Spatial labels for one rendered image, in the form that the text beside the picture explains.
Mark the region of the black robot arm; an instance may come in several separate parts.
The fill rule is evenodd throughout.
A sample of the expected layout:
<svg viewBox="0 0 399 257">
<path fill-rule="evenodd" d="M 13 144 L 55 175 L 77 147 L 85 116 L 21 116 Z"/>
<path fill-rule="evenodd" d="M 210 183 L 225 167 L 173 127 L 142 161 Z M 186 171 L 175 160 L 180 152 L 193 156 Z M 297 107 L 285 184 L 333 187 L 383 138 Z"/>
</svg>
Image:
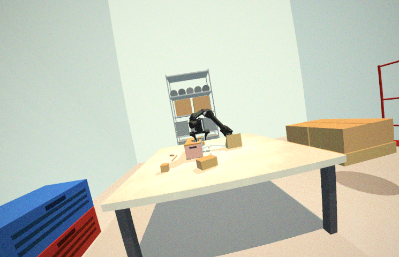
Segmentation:
<svg viewBox="0 0 399 257">
<path fill-rule="evenodd" d="M 203 114 L 204 112 L 206 112 L 206 113 Z M 227 127 L 226 125 L 223 125 L 214 116 L 214 113 L 210 109 L 201 109 L 200 111 L 198 111 L 196 113 L 192 113 L 190 118 L 189 118 L 190 122 L 188 122 L 190 128 L 192 128 L 192 129 L 195 128 L 195 131 L 196 131 L 196 127 L 197 126 L 201 126 L 201 120 L 202 119 L 199 117 L 200 115 L 203 115 L 204 117 L 210 118 L 220 128 L 220 131 L 223 133 L 223 135 L 225 137 L 227 137 L 227 135 L 232 135 L 233 134 L 233 130 L 230 129 L 229 127 Z"/>
</svg>

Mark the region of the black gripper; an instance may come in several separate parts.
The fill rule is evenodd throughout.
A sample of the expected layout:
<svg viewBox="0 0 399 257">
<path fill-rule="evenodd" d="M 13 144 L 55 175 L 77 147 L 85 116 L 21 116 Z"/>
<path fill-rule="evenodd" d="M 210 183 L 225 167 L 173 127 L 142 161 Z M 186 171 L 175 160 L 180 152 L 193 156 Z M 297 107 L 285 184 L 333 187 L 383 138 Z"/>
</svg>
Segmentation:
<svg viewBox="0 0 399 257">
<path fill-rule="evenodd" d="M 205 131 L 202 131 L 202 126 L 197 126 L 196 127 L 196 131 L 197 132 L 190 132 L 190 136 L 192 136 L 192 137 L 194 137 L 195 138 L 195 140 L 196 140 L 196 142 L 197 142 L 197 139 L 196 139 L 196 134 L 200 134 L 200 133 L 205 133 L 205 140 L 206 140 L 206 136 L 210 133 L 209 132 L 209 129 L 207 129 L 207 130 L 205 130 Z"/>
</svg>

